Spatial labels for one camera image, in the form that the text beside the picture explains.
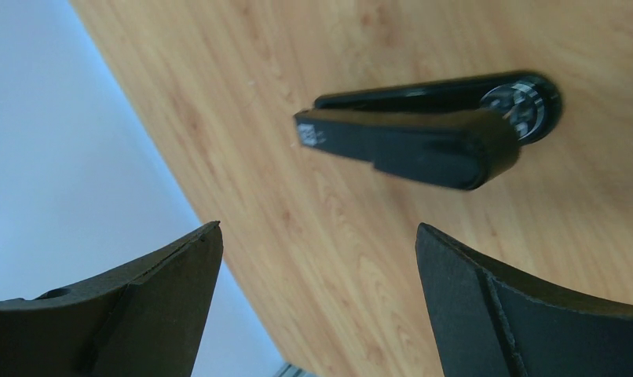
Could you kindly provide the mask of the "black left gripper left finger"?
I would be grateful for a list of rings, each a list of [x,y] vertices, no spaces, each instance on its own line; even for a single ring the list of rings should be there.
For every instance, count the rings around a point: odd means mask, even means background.
[[[223,255],[218,222],[34,299],[0,301],[0,376],[189,376]]]

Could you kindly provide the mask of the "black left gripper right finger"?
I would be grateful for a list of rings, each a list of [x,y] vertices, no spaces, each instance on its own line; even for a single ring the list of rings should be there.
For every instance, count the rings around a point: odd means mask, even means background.
[[[424,223],[415,254],[446,376],[633,376],[633,305],[542,280]]]

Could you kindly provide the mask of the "black stapler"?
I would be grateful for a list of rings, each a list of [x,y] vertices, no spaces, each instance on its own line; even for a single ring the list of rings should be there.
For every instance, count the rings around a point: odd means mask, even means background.
[[[536,71],[331,93],[297,112],[302,145],[383,173],[471,191],[509,170],[562,117],[557,85]]]

